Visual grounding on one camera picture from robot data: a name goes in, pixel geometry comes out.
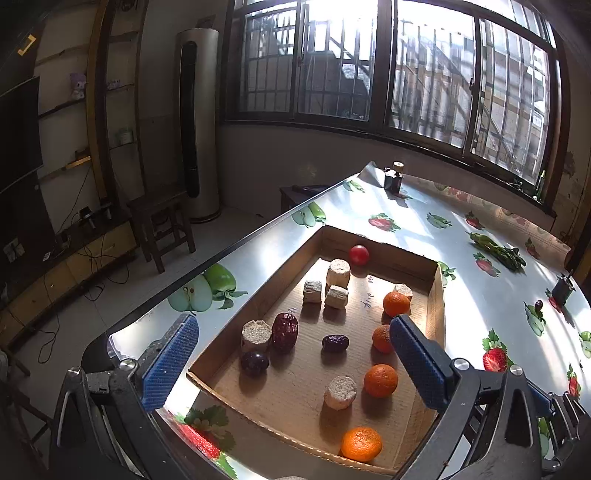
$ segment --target standing air conditioner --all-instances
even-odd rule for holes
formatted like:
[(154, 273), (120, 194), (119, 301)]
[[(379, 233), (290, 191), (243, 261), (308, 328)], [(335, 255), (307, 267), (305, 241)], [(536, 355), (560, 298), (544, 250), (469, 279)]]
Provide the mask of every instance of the standing air conditioner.
[(194, 223), (220, 215), (216, 162), (217, 31), (177, 35), (174, 56), (174, 130), (178, 175)]

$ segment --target tiled floor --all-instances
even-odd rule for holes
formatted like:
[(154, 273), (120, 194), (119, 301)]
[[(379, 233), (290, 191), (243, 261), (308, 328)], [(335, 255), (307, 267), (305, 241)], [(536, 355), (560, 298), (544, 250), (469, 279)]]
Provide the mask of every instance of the tiled floor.
[[(193, 225), (196, 252), (189, 255), (186, 245), (183, 245), (166, 254), (163, 256), (166, 271), (160, 275), (154, 262), (146, 263), (138, 249), (136, 259), (128, 264), (129, 280), (124, 285), (104, 279), (100, 283), (105, 289), (96, 301), (79, 297), (59, 313), (60, 330), (47, 363), (40, 365), (37, 362), (41, 346), (51, 338), (45, 333), (34, 335), (17, 352), (17, 357), (31, 370), (31, 376), (19, 382), (20, 389), (30, 396), (34, 406), (53, 417), (66, 370), (80, 364), (82, 353), (92, 340), (174, 280), (264, 223), (263, 218), (226, 208), (216, 220)], [(124, 281), (126, 276), (126, 268), (122, 267), (111, 278)], [(87, 296), (95, 298), (98, 292), (98, 289), (92, 288)], [(54, 317), (42, 328), (55, 331), (56, 327), (57, 318)], [(46, 358), (47, 354), (46, 348), (41, 358)], [(28, 414), (25, 421), (30, 432), (41, 426)], [(47, 460), (49, 434), (45, 434), (37, 446)]]

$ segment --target fruit-print tablecloth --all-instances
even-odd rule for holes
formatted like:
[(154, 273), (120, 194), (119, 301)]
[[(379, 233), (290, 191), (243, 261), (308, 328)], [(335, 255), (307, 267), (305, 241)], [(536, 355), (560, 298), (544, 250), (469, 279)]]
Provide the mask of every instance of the fruit-print tablecloth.
[[(565, 308), (558, 308), (549, 296), (557, 275), (564, 273), (568, 247), (529, 221), (451, 187), (405, 176), (402, 195), (394, 197), (382, 188), (383, 182), (384, 172), (373, 163), (367, 165), (359, 175), (232, 251), (218, 262), (222, 268), (214, 266), (195, 276), (113, 334), (113, 352), (119, 358), (138, 358), (179, 311), (197, 310), (200, 338), (190, 365), (249, 294), (326, 223), (439, 262), (445, 284), (446, 351), (451, 358), (466, 358), (475, 368), (496, 371), (514, 362), (543, 390), (570, 391), (591, 410), (591, 309), (578, 286)], [(525, 260), (523, 271), (514, 273), (477, 249), (471, 233), (518, 248)], [(199, 392), (184, 374), (160, 414), (231, 478), (380, 477), (313, 457), (271, 437)], [(543, 423), (540, 435), (546, 453)], [(457, 469), (466, 445), (460, 444), (444, 476)]]

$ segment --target tv screen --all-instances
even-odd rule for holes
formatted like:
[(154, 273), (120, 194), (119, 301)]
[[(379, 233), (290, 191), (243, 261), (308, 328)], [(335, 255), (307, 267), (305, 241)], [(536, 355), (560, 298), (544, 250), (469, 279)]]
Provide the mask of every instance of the tv screen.
[(0, 95), (0, 193), (43, 165), (38, 97), (39, 77)]

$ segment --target screw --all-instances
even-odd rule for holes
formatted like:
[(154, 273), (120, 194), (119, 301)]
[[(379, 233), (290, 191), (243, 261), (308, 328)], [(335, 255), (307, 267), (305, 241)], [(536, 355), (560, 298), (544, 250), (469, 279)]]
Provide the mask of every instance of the screw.
[(523, 375), (523, 369), (519, 365), (515, 364), (509, 367), (509, 372), (511, 372), (513, 375), (517, 375), (518, 377)]
[(453, 361), (453, 366), (458, 370), (468, 370), (470, 368), (470, 362), (468, 360), (464, 360), (463, 358), (456, 358)]
[(126, 358), (119, 364), (119, 368), (124, 371), (133, 370), (135, 368), (135, 360), (133, 358)]

